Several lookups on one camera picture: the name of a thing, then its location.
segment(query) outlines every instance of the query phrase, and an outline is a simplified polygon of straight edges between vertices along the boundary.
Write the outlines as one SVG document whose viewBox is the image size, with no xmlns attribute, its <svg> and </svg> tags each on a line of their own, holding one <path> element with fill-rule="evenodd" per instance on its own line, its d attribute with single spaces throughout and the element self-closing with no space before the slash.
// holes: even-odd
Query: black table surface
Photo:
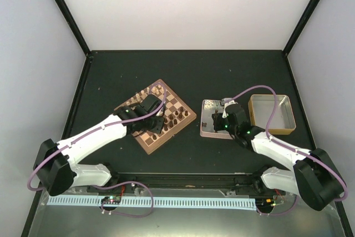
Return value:
<svg viewBox="0 0 355 237">
<path fill-rule="evenodd" d="M 258 84 L 289 96 L 297 128 L 278 137 L 311 148 L 300 103 L 281 51 L 97 51 L 84 86 L 71 135 L 101 122 L 137 91 L 162 79 L 197 118 L 152 154 L 131 136 L 113 141 L 86 157 L 83 164 L 110 163 L 120 173 L 252 173 L 278 163 L 242 149 L 232 140 L 200 136 L 204 99 L 233 97 Z M 238 102 L 248 110 L 252 94 Z"/>
</svg>

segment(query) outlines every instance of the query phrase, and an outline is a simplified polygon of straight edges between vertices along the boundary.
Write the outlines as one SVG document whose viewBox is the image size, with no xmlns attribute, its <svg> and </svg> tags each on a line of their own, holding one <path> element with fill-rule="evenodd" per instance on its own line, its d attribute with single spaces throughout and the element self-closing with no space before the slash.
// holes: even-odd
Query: open tin box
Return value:
<svg viewBox="0 0 355 237">
<path fill-rule="evenodd" d="M 224 107 L 221 106 L 220 100 L 205 99 L 202 101 L 200 135 L 202 137 L 232 139 L 226 130 L 215 132 L 213 126 L 212 114 L 222 113 Z"/>
<path fill-rule="evenodd" d="M 277 108 L 270 124 L 271 134 L 287 135 L 296 128 L 290 99 L 287 95 L 276 95 Z M 274 97 L 272 94 L 253 94 L 248 102 L 250 122 L 263 129 L 273 110 Z"/>
</svg>

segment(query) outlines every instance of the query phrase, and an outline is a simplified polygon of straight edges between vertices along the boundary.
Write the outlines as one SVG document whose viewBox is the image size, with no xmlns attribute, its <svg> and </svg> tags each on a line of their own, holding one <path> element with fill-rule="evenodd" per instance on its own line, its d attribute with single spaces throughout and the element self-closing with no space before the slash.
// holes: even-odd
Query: wire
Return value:
<svg viewBox="0 0 355 237">
<path fill-rule="evenodd" d="M 150 215 L 153 212 L 154 197 L 153 197 L 153 194 L 151 193 L 151 190 L 149 190 L 149 188 L 147 186 L 145 186 L 143 183 L 139 183 L 138 181 L 125 181 L 124 183 L 119 183 L 119 184 L 112 185 L 112 186 L 109 186 L 109 187 L 100 187 L 100 186 L 96 186 L 96 185 L 92 185 L 92 187 L 95 187 L 95 188 L 100 189 L 100 190 L 110 190 L 110 189 L 114 189 L 116 187 L 119 187 L 119 186 L 122 186 L 122 185 L 125 185 L 125 184 L 132 184 L 132 183 L 137 184 L 139 186 L 142 186 L 144 189 L 146 189 L 148 191 L 150 199 L 151 199 L 151 206 L 150 206 L 148 212 L 144 213 L 143 215 L 131 215 L 131 214 L 126 214 L 126 213 L 117 212 L 117 211 L 108 211 L 108 212 L 112 213 L 112 214 L 116 214 L 116 215 L 128 216 L 130 218 L 136 218 L 136 219 L 144 218 L 144 217 Z M 103 202 L 101 204 L 101 210 L 102 210 L 103 213 L 107 211 L 107 210 L 104 210 L 104 204 L 105 204 L 105 202 Z"/>
<path fill-rule="evenodd" d="M 280 192 L 279 192 L 277 189 L 275 189 L 275 192 L 276 192 L 279 196 L 281 196 L 281 198 L 282 198 L 283 201 L 286 202 L 286 200 L 285 200 L 285 198 L 283 197 L 283 195 L 281 195 Z"/>
<path fill-rule="evenodd" d="M 122 196 L 123 196 L 124 190 L 125 190 L 125 186 L 124 186 L 124 185 L 122 185 L 122 188 L 121 188 L 121 195 L 120 195 L 120 197 L 122 197 Z"/>
<path fill-rule="evenodd" d="M 293 209 L 295 209 L 295 207 L 297 206 L 299 200 L 300 200 L 300 198 L 296 195 L 295 202 L 293 202 L 292 206 L 289 209 L 287 209 L 286 211 L 281 212 L 281 213 L 277 213 L 277 214 L 263 213 L 258 208 L 256 208 L 256 211 L 260 215 L 265 215 L 265 216 L 283 216 L 283 215 L 286 215 L 286 214 L 290 213 Z"/>
<path fill-rule="evenodd" d="M 159 104 L 159 106 L 154 109 L 152 112 L 142 116 L 142 117 L 138 117 L 138 118 L 134 118 L 134 119 L 126 119 L 126 120 L 120 120 L 119 122 L 111 122 L 108 124 L 105 124 L 105 127 L 109 127 L 109 126 L 113 126 L 113 125 L 117 125 L 117 124 L 121 124 L 121 123 L 131 123 L 131 122 L 137 122 L 139 120 L 143 120 L 146 119 L 150 116 L 153 116 L 154 114 L 156 114 L 157 112 L 159 112 L 159 110 L 164 106 L 165 103 L 165 99 L 166 99 L 166 88 L 164 87 L 163 84 L 161 84 L 160 82 L 154 83 L 151 87 L 154 87 L 156 85 L 160 85 L 162 86 L 162 88 L 164 89 L 164 97 L 161 101 L 161 103 Z M 97 128 L 77 137 L 77 139 L 73 140 L 70 144 L 73 145 L 77 142 L 79 142 L 80 140 L 84 139 L 85 137 L 97 132 L 98 130 L 101 130 L 102 126 L 98 126 Z M 39 188 L 34 188 L 31 186 L 31 182 L 33 180 L 33 178 L 37 175 L 38 171 L 40 169 L 43 168 L 44 165 L 46 165 L 52 158 L 54 158 L 56 155 L 60 154 L 63 150 L 69 148 L 68 145 L 65 145 L 64 147 L 58 149 L 57 151 L 55 151 L 53 154 L 49 155 L 45 160 L 43 160 L 35 169 L 34 171 L 31 173 L 31 175 L 29 176 L 28 180 L 27 180 L 27 188 L 31 191 L 41 191 L 44 189 L 44 187 L 39 187 Z"/>
<path fill-rule="evenodd" d="M 313 157 L 313 156 L 311 156 L 311 155 L 309 155 L 309 154 L 306 154 L 306 153 L 304 153 L 304 152 L 302 152 L 302 151 L 299 151 L 299 150 L 296 151 L 295 148 L 293 148 L 293 147 L 291 147 L 291 146 L 289 146 L 289 145 L 287 145 L 287 144 L 284 144 L 284 143 L 281 143 L 281 142 L 275 140 L 275 139 L 270 135 L 270 133 L 268 132 L 268 129 L 269 129 L 269 127 L 270 127 L 271 120 L 272 120 L 273 116 L 275 115 L 276 108 L 277 108 L 277 97 L 276 97 L 276 93 L 275 93 L 275 91 L 274 91 L 271 87 L 269 87 L 269 86 L 267 86 L 267 85 L 256 85 L 256 86 L 250 87 L 249 89 L 244 90 L 243 92 L 241 92 L 240 94 L 236 95 L 235 97 L 233 97 L 232 99 L 228 100 L 227 102 L 232 101 L 232 100 L 235 100 L 235 99 L 237 99 L 238 97 L 240 97 L 240 96 L 244 95 L 245 93 L 247 93 L 247 92 L 249 92 L 249 91 L 251 91 L 251 90 L 254 90 L 254 89 L 256 89 L 256 88 L 266 88 L 266 89 L 268 89 L 268 90 L 271 91 L 271 93 L 273 94 L 273 97 L 274 97 L 274 101 L 275 101 L 275 102 L 274 102 L 274 105 L 273 105 L 273 110 L 272 110 L 272 112 L 271 112 L 271 115 L 270 115 L 270 117 L 269 117 L 269 119 L 268 119 L 268 121 L 267 121 L 267 123 L 266 123 L 266 127 L 265 127 L 266 136 L 269 138 L 269 140 L 270 140 L 271 142 L 274 142 L 275 144 L 278 144 L 278 145 L 280 145 L 280 146 L 282 146 L 282 147 L 284 147 L 284 148 L 286 148 L 286 149 L 288 149 L 288 150 L 290 150 L 290 151 L 296 153 L 296 154 L 303 155 L 304 157 L 309 158 L 309 159 L 312 160 L 313 162 L 315 162 L 315 163 L 317 163 L 318 165 L 320 165 L 320 166 L 322 166 L 323 168 L 325 168 L 330 174 L 332 174 L 332 175 L 338 180 L 338 182 L 341 184 L 341 186 L 343 187 L 343 190 L 344 190 L 343 197 L 334 199 L 334 201 L 343 201 L 343 200 L 347 199 L 347 197 L 348 197 L 348 188 L 346 187 L 345 182 L 343 181 L 343 179 L 342 179 L 334 170 L 332 170 L 332 169 L 331 169 L 330 167 L 328 167 L 326 164 L 324 164 L 323 162 L 321 162 L 319 159 L 317 159 L 317 158 L 315 158 L 315 157 Z"/>
</svg>

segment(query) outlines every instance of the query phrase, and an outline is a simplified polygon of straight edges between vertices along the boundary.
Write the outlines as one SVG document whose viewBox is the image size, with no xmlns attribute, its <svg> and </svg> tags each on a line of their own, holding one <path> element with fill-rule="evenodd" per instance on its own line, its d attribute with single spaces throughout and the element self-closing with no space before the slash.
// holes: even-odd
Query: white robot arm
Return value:
<svg viewBox="0 0 355 237">
<path fill-rule="evenodd" d="M 150 94 L 134 109 L 132 106 L 120 107 L 99 124 L 76 136 L 57 143 L 51 139 L 44 141 L 33 169 L 46 162 L 37 171 L 37 176 L 49 195 L 59 195 L 74 186 L 105 185 L 111 179 L 107 166 L 80 162 L 104 145 L 133 132 L 148 130 L 159 134 L 164 125 L 164 118 L 156 116 L 164 109 L 164 106 L 159 108 L 161 105 L 161 100 Z M 150 117 L 149 113 L 154 110 L 157 112 Z"/>
<path fill-rule="evenodd" d="M 324 150 L 317 148 L 310 151 L 288 144 L 274 136 L 267 136 L 264 129 L 250 124 L 245 111 L 233 100 L 225 103 L 223 113 L 215 113 L 212 118 L 215 131 L 228 131 L 239 146 L 265 155 L 288 169 L 271 167 L 260 173 L 260 179 L 267 188 L 281 189 L 299 195 L 311 208 L 318 211 L 344 192 L 342 184 L 334 175 L 306 157 L 310 155 L 316 158 L 320 164 L 328 166 L 330 171 L 341 178 Z"/>
</svg>

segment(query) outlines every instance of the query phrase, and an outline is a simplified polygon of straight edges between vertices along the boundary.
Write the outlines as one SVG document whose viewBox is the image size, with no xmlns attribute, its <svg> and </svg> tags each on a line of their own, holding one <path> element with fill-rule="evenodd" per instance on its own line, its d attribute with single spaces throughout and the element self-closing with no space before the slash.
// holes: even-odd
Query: chessboard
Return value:
<svg viewBox="0 0 355 237">
<path fill-rule="evenodd" d="M 166 89 L 166 101 L 165 101 L 165 113 L 164 113 L 164 126 L 160 134 L 151 132 L 135 132 L 132 136 L 136 136 L 135 139 L 142 146 L 142 148 L 151 154 L 157 148 L 161 147 L 171 137 L 184 129 L 194 119 L 196 119 L 196 113 L 181 100 L 178 95 L 171 90 L 161 79 L 157 80 L 153 84 L 161 83 Z M 147 88 L 144 88 L 135 96 L 128 99 L 125 103 L 119 105 L 116 109 L 123 105 L 132 105 L 142 102 L 148 94 L 154 94 L 160 100 L 164 97 L 164 89 L 162 86 L 153 86 L 151 84 Z"/>
</svg>

